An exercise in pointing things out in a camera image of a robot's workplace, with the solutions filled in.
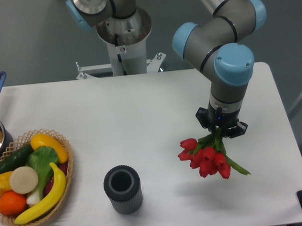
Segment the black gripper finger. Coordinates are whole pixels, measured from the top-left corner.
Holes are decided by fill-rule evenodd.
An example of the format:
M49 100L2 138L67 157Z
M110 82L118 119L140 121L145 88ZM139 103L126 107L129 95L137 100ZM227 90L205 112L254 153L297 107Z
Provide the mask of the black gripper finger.
M206 108L200 107L195 116L203 128L209 130L212 128L211 119L209 117L209 111Z
M227 128L224 137L236 138L245 134L248 125L242 121L238 121L237 124L233 127Z

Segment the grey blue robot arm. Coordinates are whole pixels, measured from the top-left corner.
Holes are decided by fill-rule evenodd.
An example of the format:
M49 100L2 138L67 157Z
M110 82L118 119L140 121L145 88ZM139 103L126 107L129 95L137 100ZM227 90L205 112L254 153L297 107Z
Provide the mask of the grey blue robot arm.
M213 18L204 26L187 22L172 39L174 51L211 81L207 108L196 117L203 128L223 137L241 136L247 124L238 118L247 85L252 77L254 55L239 43L266 21L261 0L201 0ZM96 28L106 44L113 75L144 74L146 38L152 22L136 0L67 0L75 22L84 29Z

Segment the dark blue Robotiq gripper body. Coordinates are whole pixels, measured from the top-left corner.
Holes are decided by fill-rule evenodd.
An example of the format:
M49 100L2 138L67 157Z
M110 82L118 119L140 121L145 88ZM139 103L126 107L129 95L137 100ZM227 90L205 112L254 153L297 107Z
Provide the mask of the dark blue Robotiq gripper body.
M241 108L241 101L236 103L221 103L209 102L208 116L210 120L209 131L213 131L214 127L221 127L224 129L237 126L238 115Z

